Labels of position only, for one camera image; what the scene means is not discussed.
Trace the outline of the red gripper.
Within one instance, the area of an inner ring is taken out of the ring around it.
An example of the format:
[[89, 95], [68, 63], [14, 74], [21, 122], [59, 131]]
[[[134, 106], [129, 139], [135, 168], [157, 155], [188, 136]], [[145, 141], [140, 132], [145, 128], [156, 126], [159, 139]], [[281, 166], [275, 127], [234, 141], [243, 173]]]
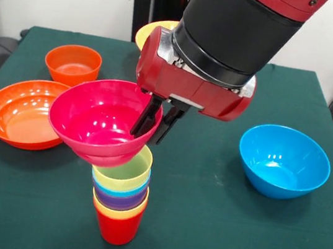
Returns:
[[[180, 59], [173, 47], [171, 30], [157, 26], [146, 39], [137, 64], [138, 85], [151, 92], [151, 98], [142, 114], [132, 126], [130, 134], [138, 138], [155, 124], [155, 115], [164, 99], [175, 99], [191, 105], [203, 115], [223, 121], [237, 118], [252, 101], [256, 90], [256, 77], [239, 89], [229, 89], [200, 77]], [[150, 144], [158, 145], [175, 123], [184, 117], [190, 107], [173, 105], [163, 116], [151, 137]]]

